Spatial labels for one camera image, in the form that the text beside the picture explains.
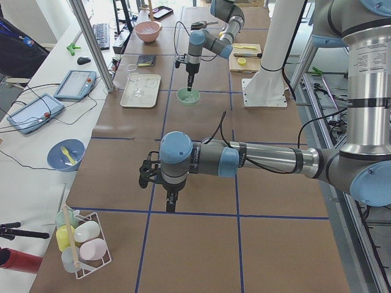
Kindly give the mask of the green ceramic bowl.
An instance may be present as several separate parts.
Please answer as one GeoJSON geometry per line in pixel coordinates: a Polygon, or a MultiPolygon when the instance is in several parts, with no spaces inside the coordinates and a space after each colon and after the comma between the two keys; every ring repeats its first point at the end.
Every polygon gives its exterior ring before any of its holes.
{"type": "Polygon", "coordinates": [[[187,88],[182,88],[177,91],[177,99],[184,106],[194,106],[200,99],[200,92],[196,89],[188,91],[187,88]]]}

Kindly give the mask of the grey folded cloth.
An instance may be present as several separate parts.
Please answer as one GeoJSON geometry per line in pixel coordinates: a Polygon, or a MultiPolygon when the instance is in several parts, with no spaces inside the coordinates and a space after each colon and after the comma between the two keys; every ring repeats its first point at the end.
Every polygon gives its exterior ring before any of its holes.
{"type": "Polygon", "coordinates": [[[156,63],[156,55],[144,54],[138,57],[136,65],[138,67],[154,67],[156,63]]]}

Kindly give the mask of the half lemon slice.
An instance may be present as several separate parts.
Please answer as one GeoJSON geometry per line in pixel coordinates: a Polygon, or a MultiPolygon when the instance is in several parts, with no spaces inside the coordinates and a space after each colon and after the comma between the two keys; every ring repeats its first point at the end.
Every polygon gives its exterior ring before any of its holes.
{"type": "Polygon", "coordinates": [[[247,64],[247,60],[246,60],[246,58],[240,57],[240,58],[238,58],[237,63],[240,66],[245,66],[247,64]]]}

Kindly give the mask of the clear wine glass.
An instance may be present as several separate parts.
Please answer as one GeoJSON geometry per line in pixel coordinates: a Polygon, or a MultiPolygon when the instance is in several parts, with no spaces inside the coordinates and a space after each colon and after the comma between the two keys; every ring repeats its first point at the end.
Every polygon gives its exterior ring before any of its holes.
{"type": "Polygon", "coordinates": [[[128,81],[133,86],[132,95],[135,97],[141,97],[144,94],[143,90],[139,87],[140,78],[141,77],[138,72],[132,72],[128,74],[128,81]]]}

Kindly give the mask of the steel muddler black tip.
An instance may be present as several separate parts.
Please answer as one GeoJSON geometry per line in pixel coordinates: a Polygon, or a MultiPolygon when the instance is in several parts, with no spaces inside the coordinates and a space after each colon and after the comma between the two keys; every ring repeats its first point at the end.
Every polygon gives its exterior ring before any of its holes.
{"type": "Polygon", "coordinates": [[[234,57],[243,57],[243,58],[261,58],[262,57],[262,53],[238,53],[238,52],[234,52],[233,53],[233,56],[234,57]]]}

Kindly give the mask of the white plastic cup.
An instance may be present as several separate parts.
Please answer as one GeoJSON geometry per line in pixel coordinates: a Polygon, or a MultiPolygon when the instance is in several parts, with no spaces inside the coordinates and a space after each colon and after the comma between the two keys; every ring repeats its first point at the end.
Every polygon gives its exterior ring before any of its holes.
{"type": "Polygon", "coordinates": [[[82,243],[98,237],[100,234],[100,226],[95,221],[87,221],[78,226],[73,234],[76,242],[82,243]]]}

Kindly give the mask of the pink plastic cup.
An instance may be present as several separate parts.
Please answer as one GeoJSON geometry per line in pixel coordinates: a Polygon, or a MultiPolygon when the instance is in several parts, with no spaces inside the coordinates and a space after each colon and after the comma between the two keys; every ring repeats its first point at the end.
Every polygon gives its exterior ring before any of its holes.
{"type": "Polygon", "coordinates": [[[106,241],[96,238],[83,243],[79,249],[79,255],[83,260],[96,261],[106,254],[107,249],[106,241]]]}

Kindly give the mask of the far blue teach pendant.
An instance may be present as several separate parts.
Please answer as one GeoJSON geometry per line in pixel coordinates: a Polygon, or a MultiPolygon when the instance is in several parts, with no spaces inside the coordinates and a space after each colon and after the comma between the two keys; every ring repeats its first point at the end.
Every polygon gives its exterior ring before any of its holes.
{"type": "Polygon", "coordinates": [[[70,70],[54,93],[54,97],[62,100],[81,100],[90,93],[96,78],[95,71],[70,70]]]}

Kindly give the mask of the yellow plastic cup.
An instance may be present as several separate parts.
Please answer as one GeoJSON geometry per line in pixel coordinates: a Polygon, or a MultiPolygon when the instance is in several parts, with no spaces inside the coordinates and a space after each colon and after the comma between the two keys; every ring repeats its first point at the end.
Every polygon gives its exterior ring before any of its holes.
{"type": "Polygon", "coordinates": [[[68,230],[66,225],[60,226],[56,231],[57,246],[61,252],[70,246],[68,230]]]}

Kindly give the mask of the wooden stick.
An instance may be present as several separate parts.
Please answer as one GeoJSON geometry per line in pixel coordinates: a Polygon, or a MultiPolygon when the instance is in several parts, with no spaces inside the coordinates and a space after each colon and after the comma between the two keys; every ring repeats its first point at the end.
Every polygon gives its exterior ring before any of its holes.
{"type": "Polygon", "coordinates": [[[69,237],[69,240],[70,240],[70,247],[72,249],[72,253],[73,253],[73,259],[74,259],[74,265],[76,268],[80,267],[80,261],[79,261],[79,258],[78,258],[78,253],[76,251],[76,245],[75,245],[75,242],[74,242],[74,238],[73,238],[73,234],[72,234],[72,230],[71,230],[71,225],[70,225],[70,222],[68,220],[68,208],[67,208],[67,205],[63,205],[62,206],[62,210],[65,214],[65,221],[66,221],[66,226],[67,226],[67,230],[68,230],[68,237],[69,237]]]}

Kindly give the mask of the yellow plastic fork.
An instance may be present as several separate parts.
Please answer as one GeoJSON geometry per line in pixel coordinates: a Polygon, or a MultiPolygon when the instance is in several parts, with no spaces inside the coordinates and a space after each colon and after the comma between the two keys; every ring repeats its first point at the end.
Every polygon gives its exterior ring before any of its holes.
{"type": "Polygon", "coordinates": [[[76,164],[76,161],[72,158],[72,156],[70,155],[70,153],[69,153],[69,151],[67,150],[66,147],[61,146],[60,150],[61,150],[62,154],[69,160],[69,163],[71,165],[75,165],[76,164]]]}

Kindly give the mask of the near blue teach pendant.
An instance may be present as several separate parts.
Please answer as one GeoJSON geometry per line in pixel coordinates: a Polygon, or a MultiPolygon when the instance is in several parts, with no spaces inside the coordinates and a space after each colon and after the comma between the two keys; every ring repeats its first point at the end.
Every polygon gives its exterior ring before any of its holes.
{"type": "Polygon", "coordinates": [[[44,93],[7,117],[8,122],[20,133],[29,134],[55,118],[65,105],[55,97],[44,93]]]}

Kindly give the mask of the black tripod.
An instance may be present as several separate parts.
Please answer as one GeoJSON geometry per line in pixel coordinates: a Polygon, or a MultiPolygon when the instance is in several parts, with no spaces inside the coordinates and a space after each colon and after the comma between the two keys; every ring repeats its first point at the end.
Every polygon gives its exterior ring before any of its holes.
{"type": "Polygon", "coordinates": [[[20,230],[20,226],[20,222],[1,224],[1,237],[10,241],[14,240],[16,236],[33,237],[39,239],[48,239],[50,237],[48,233],[20,230]]]}

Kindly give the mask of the red bottle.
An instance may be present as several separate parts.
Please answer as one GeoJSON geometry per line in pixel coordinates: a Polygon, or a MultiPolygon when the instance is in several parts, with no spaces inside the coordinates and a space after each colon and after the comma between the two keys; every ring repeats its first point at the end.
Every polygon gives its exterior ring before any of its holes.
{"type": "Polygon", "coordinates": [[[10,248],[1,249],[1,268],[36,274],[43,258],[10,248]]]}

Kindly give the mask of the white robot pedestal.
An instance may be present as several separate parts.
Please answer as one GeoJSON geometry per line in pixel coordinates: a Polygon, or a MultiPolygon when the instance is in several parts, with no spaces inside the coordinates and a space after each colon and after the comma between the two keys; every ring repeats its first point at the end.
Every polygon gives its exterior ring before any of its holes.
{"type": "Polygon", "coordinates": [[[305,0],[276,1],[260,69],[252,79],[243,79],[246,107],[287,107],[282,68],[306,3],[305,0]]]}

